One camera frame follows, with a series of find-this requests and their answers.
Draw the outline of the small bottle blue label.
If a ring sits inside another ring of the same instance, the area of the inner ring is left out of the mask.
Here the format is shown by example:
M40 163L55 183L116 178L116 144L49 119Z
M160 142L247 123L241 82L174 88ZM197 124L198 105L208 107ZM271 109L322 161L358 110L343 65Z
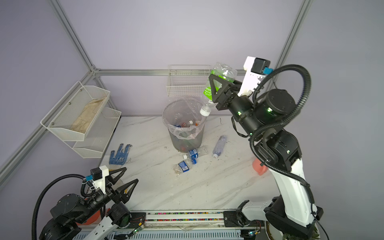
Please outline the small bottle blue label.
M177 128L189 128L190 126L193 126L193 125L194 125L194 122L192 120L190 120L187 122L178 123L178 124L176 124L176 127Z

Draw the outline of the blue dotted work glove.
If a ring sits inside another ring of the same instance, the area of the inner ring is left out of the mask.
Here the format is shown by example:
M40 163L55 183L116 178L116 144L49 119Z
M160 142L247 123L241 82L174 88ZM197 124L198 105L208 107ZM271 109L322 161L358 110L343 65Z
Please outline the blue dotted work glove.
M123 166L127 162L131 147L131 144L120 144L117 151L111 151L109 164Z

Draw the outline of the clear bottle blue label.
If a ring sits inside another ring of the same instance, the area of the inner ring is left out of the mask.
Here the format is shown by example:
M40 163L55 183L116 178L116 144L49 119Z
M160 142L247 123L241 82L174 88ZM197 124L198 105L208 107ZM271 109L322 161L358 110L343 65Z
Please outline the clear bottle blue label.
M202 146L197 149L188 151L186 154L183 155L183 159L186 163L195 165L197 163L197 159L199 157L205 156L207 153L207 148L205 146Z

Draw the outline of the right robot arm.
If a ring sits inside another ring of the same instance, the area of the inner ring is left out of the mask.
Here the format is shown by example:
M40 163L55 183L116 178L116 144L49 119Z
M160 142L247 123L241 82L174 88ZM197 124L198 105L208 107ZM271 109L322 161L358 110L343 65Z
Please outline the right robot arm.
M287 71L298 73L303 90L298 101L282 89L263 92L274 76ZM297 138L285 127L299 115L311 91L311 76L300 65L286 65L273 70L252 90L242 96L243 83L209 76L212 100L218 110L229 110L233 124L244 129L256 159L273 174L280 194L264 208L267 221L283 233L285 239L309 240L324 213L317 207L310 184L305 180L302 151Z

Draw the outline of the beige cloth in tray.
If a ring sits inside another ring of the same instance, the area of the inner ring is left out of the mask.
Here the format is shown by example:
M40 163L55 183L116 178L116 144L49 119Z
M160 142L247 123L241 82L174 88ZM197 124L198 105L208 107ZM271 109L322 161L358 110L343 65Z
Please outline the beige cloth in tray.
M70 130L85 134L105 99L106 97L94 99L86 104L81 114L72 124Z

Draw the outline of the white mesh upper shelf tray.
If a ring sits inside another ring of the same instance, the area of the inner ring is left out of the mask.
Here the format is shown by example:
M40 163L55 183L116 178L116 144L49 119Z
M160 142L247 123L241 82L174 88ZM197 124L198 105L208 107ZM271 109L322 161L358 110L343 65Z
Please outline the white mesh upper shelf tray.
M85 105L94 99L103 97L106 97L106 99L102 103L101 108L97 112L86 133L82 134L70 130L72 124L81 114ZM63 102L57 103L55 107L46 114L41 120L41 125L63 142L82 142L85 140L91 127L96 122L96 119L109 99L110 91L92 85L83 85L81 82L77 82L67 92L67 95L62 97Z

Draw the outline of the small bottle blue cap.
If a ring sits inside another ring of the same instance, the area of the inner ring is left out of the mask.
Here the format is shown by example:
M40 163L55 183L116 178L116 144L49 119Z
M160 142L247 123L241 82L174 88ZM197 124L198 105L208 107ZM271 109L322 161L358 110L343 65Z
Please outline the small bottle blue cap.
M183 160L174 166L174 172L177 175L188 172L192 168L193 165L194 165L193 161Z

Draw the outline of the green crushed plastic bottle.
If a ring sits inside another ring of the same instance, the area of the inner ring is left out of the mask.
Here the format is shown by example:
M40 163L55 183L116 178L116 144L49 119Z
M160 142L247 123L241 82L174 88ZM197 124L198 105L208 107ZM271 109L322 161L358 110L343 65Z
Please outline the green crushed plastic bottle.
M190 132L181 132L176 134L176 137L180 140L191 140L196 138L196 134Z

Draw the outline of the white mesh lower shelf tray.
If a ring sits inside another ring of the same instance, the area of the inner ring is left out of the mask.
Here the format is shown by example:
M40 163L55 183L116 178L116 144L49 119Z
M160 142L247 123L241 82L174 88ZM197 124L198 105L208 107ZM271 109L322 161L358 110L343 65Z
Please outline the white mesh lower shelf tray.
M83 159L100 159L121 118L121 112L105 107L91 127L85 140L76 142L73 150Z

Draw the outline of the tall clear bottle white cap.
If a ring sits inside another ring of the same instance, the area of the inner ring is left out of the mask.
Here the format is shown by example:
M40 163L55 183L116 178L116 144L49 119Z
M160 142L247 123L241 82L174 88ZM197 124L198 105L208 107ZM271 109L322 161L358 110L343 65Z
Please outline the tall clear bottle white cap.
M227 136L222 135L220 136L219 140L217 141L214 149L213 149L213 158L217 159L224 151L225 145L227 143Z

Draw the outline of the grey mesh waste bin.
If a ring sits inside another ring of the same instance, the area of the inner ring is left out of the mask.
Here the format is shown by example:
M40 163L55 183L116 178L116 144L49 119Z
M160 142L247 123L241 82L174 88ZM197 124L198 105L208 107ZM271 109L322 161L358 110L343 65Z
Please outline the grey mesh waste bin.
M194 98L181 98L169 103L162 120L176 150L186 153L202 145L207 118L201 115L202 103Z

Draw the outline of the red rubber glove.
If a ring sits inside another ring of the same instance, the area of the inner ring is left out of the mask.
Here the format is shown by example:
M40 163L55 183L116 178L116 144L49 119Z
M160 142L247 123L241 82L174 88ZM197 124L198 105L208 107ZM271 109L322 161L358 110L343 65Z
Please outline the red rubber glove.
M98 223L100 220L101 220L101 215L100 215L100 211L98 211L97 213L93 214L89 219L87 219L86 222L84 222L82 224L77 223L77 225L78 226L88 226L88 225Z

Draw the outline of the white mesh shelf tray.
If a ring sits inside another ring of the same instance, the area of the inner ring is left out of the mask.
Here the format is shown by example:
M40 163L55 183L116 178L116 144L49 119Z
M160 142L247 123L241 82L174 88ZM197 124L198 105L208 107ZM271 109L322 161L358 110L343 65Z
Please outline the white mesh shelf tray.
M85 140L76 142L73 150L83 159L100 159L121 118L121 112L105 107L91 127Z
M72 124L81 114L85 105L94 99L103 97L106 97L106 99L102 103L101 108L97 112L86 133L82 134L70 130ZM41 120L41 125L63 142L82 142L85 140L91 127L96 122L96 119L109 99L110 91L92 85L83 85L81 82L77 82L67 92L67 95L62 97L63 102L57 103L55 107L46 114Z

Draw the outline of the pink plastic watering can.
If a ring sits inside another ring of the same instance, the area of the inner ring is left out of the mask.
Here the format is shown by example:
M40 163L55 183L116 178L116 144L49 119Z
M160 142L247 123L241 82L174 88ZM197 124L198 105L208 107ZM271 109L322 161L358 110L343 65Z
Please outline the pink plastic watering can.
M259 159L255 159L252 163L253 169L258 173L259 176L262 176L268 171L268 167L263 165Z

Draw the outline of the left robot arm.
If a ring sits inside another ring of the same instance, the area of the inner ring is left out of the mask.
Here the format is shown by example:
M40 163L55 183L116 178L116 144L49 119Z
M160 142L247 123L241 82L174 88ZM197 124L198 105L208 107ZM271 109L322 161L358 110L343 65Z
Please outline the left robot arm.
M32 216L31 235L33 240L72 240L81 232L80 224L86 223L93 215L102 211L112 201L114 204L102 221L88 235L91 240L103 240L117 228L130 224L131 212L126 203L130 200L138 179L134 179L114 189L113 186L125 174L126 168L110 171L107 166L91 169L89 176L68 174L49 183L39 195ZM48 190L61 180L81 179L80 195L67 194L51 209L52 218L37 233L38 213Z

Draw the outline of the clear plastic bin liner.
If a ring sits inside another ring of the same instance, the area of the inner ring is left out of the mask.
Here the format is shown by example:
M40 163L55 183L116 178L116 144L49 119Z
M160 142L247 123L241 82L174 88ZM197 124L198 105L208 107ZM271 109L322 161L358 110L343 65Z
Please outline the clear plastic bin liner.
M171 101L164 109L162 120L172 137L194 140L204 133L206 119L200 113L202 103L194 98Z

